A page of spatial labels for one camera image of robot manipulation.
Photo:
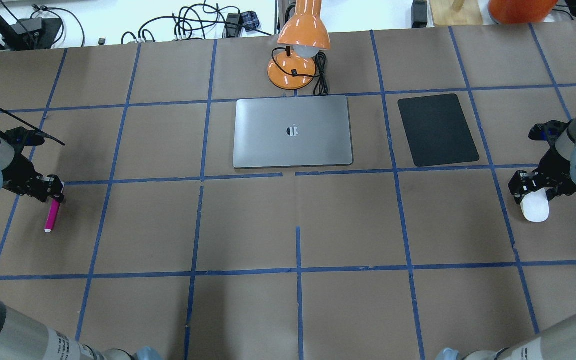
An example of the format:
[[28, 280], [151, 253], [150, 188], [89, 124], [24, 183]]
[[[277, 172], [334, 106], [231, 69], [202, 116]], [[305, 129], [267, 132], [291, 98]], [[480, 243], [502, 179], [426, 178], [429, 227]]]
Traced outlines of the pink marker pen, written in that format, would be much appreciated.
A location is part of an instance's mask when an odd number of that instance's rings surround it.
[[55, 198], [55, 197], [50, 198], [50, 208], [49, 208], [48, 216], [46, 217], [46, 222], [45, 222], [45, 227], [44, 227], [44, 232], [46, 234], [50, 234], [54, 231], [56, 223], [57, 223], [59, 210], [62, 206], [62, 203], [64, 203], [66, 201], [66, 196], [63, 194], [64, 188], [66, 187], [66, 183], [62, 181], [61, 184], [62, 184], [61, 194], [59, 196], [57, 196], [57, 198]]

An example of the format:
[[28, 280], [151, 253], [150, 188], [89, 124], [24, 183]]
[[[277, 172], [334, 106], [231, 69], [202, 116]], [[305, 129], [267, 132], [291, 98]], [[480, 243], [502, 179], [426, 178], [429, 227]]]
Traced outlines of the black mousepad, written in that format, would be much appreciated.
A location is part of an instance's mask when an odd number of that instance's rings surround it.
[[397, 105], [415, 166], [448, 166], [480, 160], [456, 94], [403, 98]]

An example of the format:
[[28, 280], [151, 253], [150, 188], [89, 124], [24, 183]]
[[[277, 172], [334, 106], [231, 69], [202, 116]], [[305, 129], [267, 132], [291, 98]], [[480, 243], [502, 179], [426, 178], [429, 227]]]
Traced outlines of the black power adapter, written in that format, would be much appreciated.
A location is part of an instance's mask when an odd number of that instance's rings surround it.
[[238, 38], [242, 32], [242, 14], [228, 13], [224, 21], [222, 38]]

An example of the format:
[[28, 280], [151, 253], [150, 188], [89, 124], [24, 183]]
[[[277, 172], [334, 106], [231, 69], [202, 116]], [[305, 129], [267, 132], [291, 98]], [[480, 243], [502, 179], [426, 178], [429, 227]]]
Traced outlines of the white computer mouse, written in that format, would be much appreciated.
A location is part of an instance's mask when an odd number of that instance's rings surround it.
[[550, 205], [547, 191], [542, 188], [526, 194], [520, 201], [522, 215], [530, 223], [544, 223], [550, 216]]

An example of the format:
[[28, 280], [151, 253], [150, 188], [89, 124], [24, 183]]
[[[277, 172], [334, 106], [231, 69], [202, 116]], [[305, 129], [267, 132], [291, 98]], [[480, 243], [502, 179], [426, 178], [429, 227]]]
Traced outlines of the grey closed laptop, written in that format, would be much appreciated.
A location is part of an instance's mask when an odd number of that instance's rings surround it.
[[250, 98], [236, 102], [236, 169], [350, 166], [354, 162], [345, 95]]

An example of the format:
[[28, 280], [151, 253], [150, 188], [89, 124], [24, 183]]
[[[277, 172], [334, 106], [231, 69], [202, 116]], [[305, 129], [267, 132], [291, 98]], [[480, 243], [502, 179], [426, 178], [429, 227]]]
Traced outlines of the orange desk lamp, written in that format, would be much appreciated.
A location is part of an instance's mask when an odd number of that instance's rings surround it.
[[294, 14], [282, 27], [278, 47], [270, 53], [267, 76], [286, 91], [297, 91], [315, 82], [314, 96], [329, 95], [326, 78], [327, 57], [332, 47], [322, 19], [321, 0], [297, 0]]

